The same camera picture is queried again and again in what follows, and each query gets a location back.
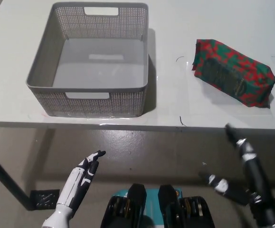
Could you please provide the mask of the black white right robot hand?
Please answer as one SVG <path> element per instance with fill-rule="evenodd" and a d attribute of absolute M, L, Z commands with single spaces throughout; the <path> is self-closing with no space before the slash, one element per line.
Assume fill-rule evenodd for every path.
<path fill-rule="evenodd" d="M 242 162 L 247 189 L 210 172 L 201 171 L 199 176 L 219 195 L 239 205 L 254 204 L 271 207 L 274 203 L 271 187 L 260 159 L 251 143 L 247 138 L 242 137 L 237 129 L 230 124 L 225 125 L 225 132 L 228 141 L 238 152 Z"/>

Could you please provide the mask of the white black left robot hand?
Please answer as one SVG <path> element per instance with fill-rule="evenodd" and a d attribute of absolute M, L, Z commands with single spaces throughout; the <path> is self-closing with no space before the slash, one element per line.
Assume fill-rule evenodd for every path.
<path fill-rule="evenodd" d="M 84 158 L 71 171 L 57 201 L 57 205 L 64 205 L 75 213 L 82 203 L 97 171 L 99 157 L 106 154 L 106 151 L 98 150 Z"/>

